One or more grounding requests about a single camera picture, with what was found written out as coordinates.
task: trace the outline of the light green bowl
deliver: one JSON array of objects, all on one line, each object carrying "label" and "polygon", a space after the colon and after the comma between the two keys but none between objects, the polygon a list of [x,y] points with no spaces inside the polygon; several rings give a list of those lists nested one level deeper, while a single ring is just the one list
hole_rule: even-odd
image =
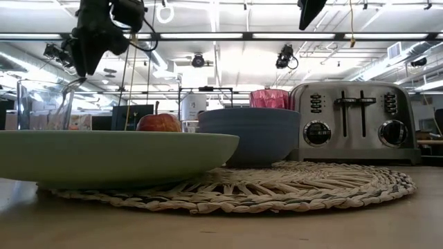
[{"label": "light green bowl", "polygon": [[222,166],[237,136],[142,131],[0,131],[0,178],[65,189],[171,183]]}]

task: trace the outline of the blue bowl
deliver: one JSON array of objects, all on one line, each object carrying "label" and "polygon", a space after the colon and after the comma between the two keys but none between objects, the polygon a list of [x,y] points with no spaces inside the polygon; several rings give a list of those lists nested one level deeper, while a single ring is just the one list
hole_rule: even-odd
[{"label": "blue bowl", "polygon": [[270,167],[298,146],[300,114],[270,108],[234,108],[199,115],[199,132],[240,137],[231,167]]}]

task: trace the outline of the red apple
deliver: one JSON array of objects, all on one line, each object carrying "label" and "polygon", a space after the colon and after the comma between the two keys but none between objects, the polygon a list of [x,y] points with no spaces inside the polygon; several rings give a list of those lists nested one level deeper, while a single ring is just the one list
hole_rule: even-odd
[{"label": "red apple", "polygon": [[159,114],[159,104],[155,103],[155,114],[149,114],[140,119],[137,131],[171,131],[180,132],[180,122],[170,114]]}]

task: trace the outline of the toaster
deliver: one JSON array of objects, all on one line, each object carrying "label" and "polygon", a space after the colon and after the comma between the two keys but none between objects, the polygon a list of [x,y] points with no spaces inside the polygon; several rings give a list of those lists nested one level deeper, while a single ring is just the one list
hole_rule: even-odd
[{"label": "toaster", "polygon": [[409,94],[396,84],[301,84],[289,108],[301,113],[299,146],[289,160],[421,160]]}]

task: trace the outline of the woven placemat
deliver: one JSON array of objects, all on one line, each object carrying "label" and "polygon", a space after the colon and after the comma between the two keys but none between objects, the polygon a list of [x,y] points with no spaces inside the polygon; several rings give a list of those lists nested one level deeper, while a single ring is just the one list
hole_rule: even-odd
[{"label": "woven placemat", "polygon": [[147,190],[50,190],[67,199],[101,201],[150,211],[187,209],[258,213],[357,208],[412,194],[410,176],[386,168],[309,162],[281,162],[269,169],[220,167],[203,176]]}]

